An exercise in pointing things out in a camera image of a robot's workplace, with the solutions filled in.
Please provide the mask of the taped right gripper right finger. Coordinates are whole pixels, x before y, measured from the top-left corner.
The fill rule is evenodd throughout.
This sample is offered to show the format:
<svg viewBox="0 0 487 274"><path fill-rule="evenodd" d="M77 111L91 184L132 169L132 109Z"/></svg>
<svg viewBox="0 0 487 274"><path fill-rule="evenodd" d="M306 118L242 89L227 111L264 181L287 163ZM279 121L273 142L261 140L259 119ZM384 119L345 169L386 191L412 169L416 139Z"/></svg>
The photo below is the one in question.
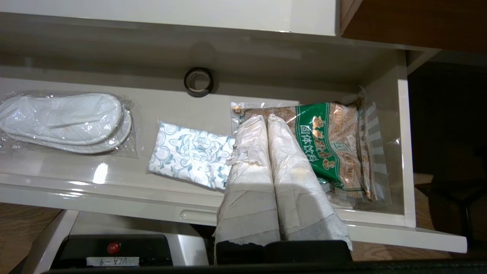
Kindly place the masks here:
<svg viewBox="0 0 487 274"><path fill-rule="evenodd" d="M332 207L308 158L287 123L271 114L267 119L269 157L285 241L344 241L353 244L346 225Z"/></svg>

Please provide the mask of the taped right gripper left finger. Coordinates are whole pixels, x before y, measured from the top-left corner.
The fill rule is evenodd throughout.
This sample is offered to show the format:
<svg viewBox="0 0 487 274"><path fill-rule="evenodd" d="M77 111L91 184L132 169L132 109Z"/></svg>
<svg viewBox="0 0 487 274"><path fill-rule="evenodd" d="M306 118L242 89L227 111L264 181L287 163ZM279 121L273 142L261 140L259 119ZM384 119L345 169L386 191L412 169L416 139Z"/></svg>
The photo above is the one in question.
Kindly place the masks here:
<svg viewBox="0 0 487 274"><path fill-rule="evenodd" d="M224 199L217 213L216 243L265 246L280 240L266 122L252 116L236 133Z"/></svg>

